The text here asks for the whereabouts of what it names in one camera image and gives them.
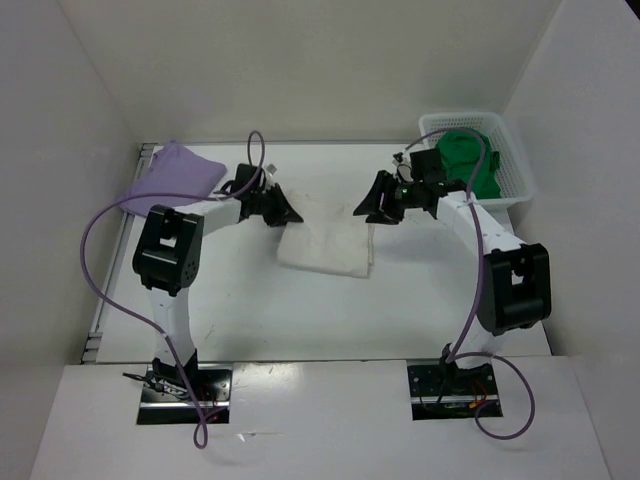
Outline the white t shirt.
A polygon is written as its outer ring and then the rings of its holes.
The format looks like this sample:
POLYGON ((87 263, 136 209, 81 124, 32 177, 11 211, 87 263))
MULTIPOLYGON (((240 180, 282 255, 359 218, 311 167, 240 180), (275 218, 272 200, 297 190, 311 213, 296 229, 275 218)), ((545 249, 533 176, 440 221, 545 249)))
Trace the white t shirt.
POLYGON ((356 279, 374 264, 374 227, 353 215, 348 202, 315 198, 301 190, 286 197, 302 217, 284 228, 277 261, 284 267, 356 279))

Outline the green t shirt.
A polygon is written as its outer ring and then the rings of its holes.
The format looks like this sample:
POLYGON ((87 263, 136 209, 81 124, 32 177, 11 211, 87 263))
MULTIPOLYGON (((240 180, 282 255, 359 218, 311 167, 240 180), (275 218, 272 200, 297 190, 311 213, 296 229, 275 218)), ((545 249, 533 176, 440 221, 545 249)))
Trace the green t shirt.
MULTIPOLYGON (((485 145, 485 157, 472 182, 472 191, 478 200, 501 198, 496 172, 501 166, 500 152, 493 150, 489 139, 474 130, 485 145)), ((469 132, 449 131, 436 143, 448 179, 459 179, 465 184, 474 172, 481 149, 475 136, 469 132)))

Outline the purple t shirt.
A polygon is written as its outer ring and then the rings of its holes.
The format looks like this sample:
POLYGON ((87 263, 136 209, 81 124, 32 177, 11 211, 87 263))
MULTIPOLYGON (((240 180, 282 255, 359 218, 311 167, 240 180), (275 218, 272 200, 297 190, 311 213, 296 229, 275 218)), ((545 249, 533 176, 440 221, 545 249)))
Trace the purple t shirt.
POLYGON ((157 204, 171 208, 187 206, 195 200, 134 196, 164 192, 205 197, 215 189, 227 171, 223 163, 207 160, 184 145, 171 141, 153 154, 148 170, 131 184, 123 195, 128 201, 120 203, 119 207, 129 214, 146 217, 157 204))

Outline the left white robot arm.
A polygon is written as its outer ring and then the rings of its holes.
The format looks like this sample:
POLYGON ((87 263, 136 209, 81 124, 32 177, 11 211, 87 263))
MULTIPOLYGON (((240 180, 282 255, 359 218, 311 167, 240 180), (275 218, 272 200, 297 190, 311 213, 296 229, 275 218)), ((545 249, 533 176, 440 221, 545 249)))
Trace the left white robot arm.
POLYGON ((200 385, 189 288, 200 270, 203 238, 252 216, 260 216, 269 227, 303 221, 277 183, 256 183, 244 190, 228 181, 222 192, 231 198, 205 200, 187 210, 153 206, 133 257, 133 270, 147 291, 156 326, 153 381, 163 383, 180 400, 194 396, 200 385))

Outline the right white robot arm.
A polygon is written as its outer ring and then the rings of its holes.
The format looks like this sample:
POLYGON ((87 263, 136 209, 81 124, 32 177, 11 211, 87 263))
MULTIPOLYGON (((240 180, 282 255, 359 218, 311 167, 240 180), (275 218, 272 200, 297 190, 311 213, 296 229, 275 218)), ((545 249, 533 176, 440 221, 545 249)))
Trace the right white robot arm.
POLYGON ((473 370, 495 357, 509 332, 550 316, 549 252, 504 229, 461 180, 406 182, 381 170, 353 214, 370 224, 397 225, 408 209, 428 212, 478 261, 470 312, 458 338, 443 348, 438 371, 441 386, 460 393, 473 382, 473 370))

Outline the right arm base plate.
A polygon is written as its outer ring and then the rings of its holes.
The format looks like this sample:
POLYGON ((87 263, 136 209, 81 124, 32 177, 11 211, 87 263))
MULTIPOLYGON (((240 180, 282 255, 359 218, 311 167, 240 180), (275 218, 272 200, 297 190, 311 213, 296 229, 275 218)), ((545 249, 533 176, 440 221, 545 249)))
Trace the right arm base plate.
POLYGON ((459 369, 436 360, 408 362, 407 376, 414 421, 503 416, 490 364, 459 369))

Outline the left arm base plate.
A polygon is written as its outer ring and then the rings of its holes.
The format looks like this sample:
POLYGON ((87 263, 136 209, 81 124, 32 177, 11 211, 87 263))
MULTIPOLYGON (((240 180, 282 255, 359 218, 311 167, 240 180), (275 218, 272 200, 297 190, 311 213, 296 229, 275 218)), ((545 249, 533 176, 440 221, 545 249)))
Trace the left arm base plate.
MULTIPOLYGON (((193 386, 208 424, 228 424, 233 370, 230 365, 203 364, 193 386)), ((195 425, 196 408, 184 386, 157 378, 151 367, 144 376, 124 374, 142 383, 136 424, 142 426, 195 425)))

